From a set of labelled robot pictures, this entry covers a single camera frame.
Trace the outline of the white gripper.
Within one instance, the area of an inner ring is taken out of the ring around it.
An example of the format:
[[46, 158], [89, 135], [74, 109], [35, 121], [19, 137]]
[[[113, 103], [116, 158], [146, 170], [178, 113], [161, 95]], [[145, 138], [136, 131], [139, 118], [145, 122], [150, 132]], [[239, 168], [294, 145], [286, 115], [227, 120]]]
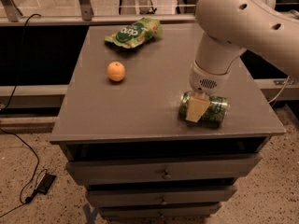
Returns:
[[214, 75], [202, 69], [196, 62], [193, 62], [190, 69], [189, 82], [194, 91], [188, 102], [186, 120], [197, 122], [207, 111], [210, 102], [206, 95], [219, 92], [226, 84], [230, 73]]

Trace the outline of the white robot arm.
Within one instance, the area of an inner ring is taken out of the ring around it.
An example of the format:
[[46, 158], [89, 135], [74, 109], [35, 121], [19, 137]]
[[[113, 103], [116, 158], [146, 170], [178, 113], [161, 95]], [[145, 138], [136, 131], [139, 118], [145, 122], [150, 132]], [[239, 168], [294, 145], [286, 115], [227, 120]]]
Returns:
[[190, 70], [194, 92], [218, 92], [244, 50], [299, 78], [299, 20], [275, 11], [275, 2], [198, 0], [195, 14], [203, 34]]

